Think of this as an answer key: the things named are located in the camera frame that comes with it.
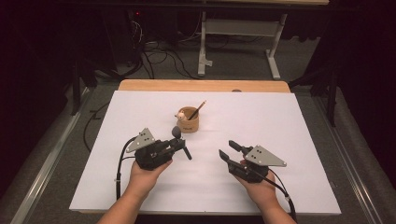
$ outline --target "white tabletop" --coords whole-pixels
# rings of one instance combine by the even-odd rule
[[[198,132],[182,136],[192,161],[182,150],[174,155],[141,213],[259,214],[219,157],[221,149],[232,160],[242,159],[241,153],[228,146],[229,140],[245,147],[263,146],[288,163],[273,170],[285,184],[298,214],[341,213],[295,95],[269,92],[116,91],[70,209],[105,212],[116,201],[114,179],[123,145],[144,128],[157,140],[170,140],[176,112],[187,105],[197,107],[203,100],[206,104],[200,111]],[[132,162],[122,163],[121,192]],[[277,197],[289,211],[280,191]]]

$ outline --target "wooden table edge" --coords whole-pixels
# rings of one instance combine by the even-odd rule
[[[125,79],[119,91],[249,91],[290,92],[285,81]]]

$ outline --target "finger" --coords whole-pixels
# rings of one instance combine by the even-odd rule
[[[248,184],[248,182],[246,181],[246,180],[244,180],[244,179],[242,179],[241,177],[239,177],[239,176],[236,176],[236,175],[233,175],[238,181],[239,181],[239,183],[241,183],[243,186],[246,186],[247,184]]]
[[[275,180],[275,175],[274,175],[274,173],[273,173],[271,170],[268,171],[268,174],[267,174],[266,177],[267,177],[268,179],[272,180],[273,182],[276,181],[276,180]]]
[[[132,170],[135,170],[135,169],[140,169],[140,166],[139,166],[139,164],[137,164],[136,161],[134,161],[134,162],[132,163]]]
[[[157,167],[155,170],[153,170],[152,172],[154,172],[156,175],[160,175],[166,168],[168,168],[168,166],[172,163],[172,160],[167,161],[166,163],[162,164],[161,166]]]

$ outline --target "gray floor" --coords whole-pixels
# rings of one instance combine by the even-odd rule
[[[221,41],[208,43],[213,49],[207,49],[206,57],[208,60],[213,60],[214,64],[206,68],[204,79],[271,79],[268,64],[263,58],[265,49],[263,46],[269,46],[270,42],[262,39],[241,43],[241,40],[251,40],[252,37],[235,37],[235,39],[237,41],[230,41],[221,49],[215,49],[222,46]],[[300,43],[296,39],[281,41],[276,52],[276,62],[283,80],[290,81],[303,74],[317,43],[318,41]],[[186,69],[193,76],[197,73],[198,48],[194,43],[188,42],[175,49]],[[152,55],[148,53],[152,63],[161,62],[166,56],[162,52],[159,53],[157,49],[153,51],[157,53]],[[181,62],[178,60],[177,67],[183,72]],[[120,65],[120,72],[126,69],[126,66]],[[153,70],[156,78],[186,78],[177,72],[174,61],[169,55],[164,62],[153,65]],[[148,73],[143,68],[130,76],[130,78],[148,77]],[[43,186],[42,193],[37,195],[37,200],[33,204],[34,209],[27,214],[25,223],[94,223],[100,218],[100,214],[71,212],[68,206],[89,157],[89,152],[83,143],[83,132],[92,115],[90,110],[97,110],[108,102],[117,87],[118,83],[113,80],[100,79],[98,87],[86,94],[87,104],[81,109],[76,126],[62,147],[56,168],[52,171],[53,173],[50,173],[50,180]],[[337,92],[336,128],[332,128],[323,116],[325,98],[311,97],[308,87],[298,87],[293,91],[343,213],[333,217],[298,216],[299,223],[396,223],[395,190],[367,147],[358,126],[349,114],[342,93]],[[72,119],[70,112],[71,104],[69,103],[21,168],[0,203],[0,223],[10,223],[14,218],[29,188],[35,182],[42,164],[59,144],[64,129]],[[105,113],[105,109],[101,110],[98,117],[102,118]],[[86,138],[90,147],[93,145],[101,122],[102,119],[95,119],[87,127]],[[227,221],[236,223],[241,220],[261,223],[259,217],[175,216],[141,216],[138,222],[223,223]]]

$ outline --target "white metal frame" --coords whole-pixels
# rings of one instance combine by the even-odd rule
[[[206,58],[205,37],[206,34],[214,35],[256,35],[272,37],[271,49],[267,49],[266,57],[270,65],[273,79],[280,79],[280,74],[274,58],[287,14],[282,14],[280,21],[238,21],[238,20],[214,20],[206,19],[206,13],[202,12],[201,22],[201,47],[199,52],[198,76],[205,76],[205,67],[212,66],[213,62]]]

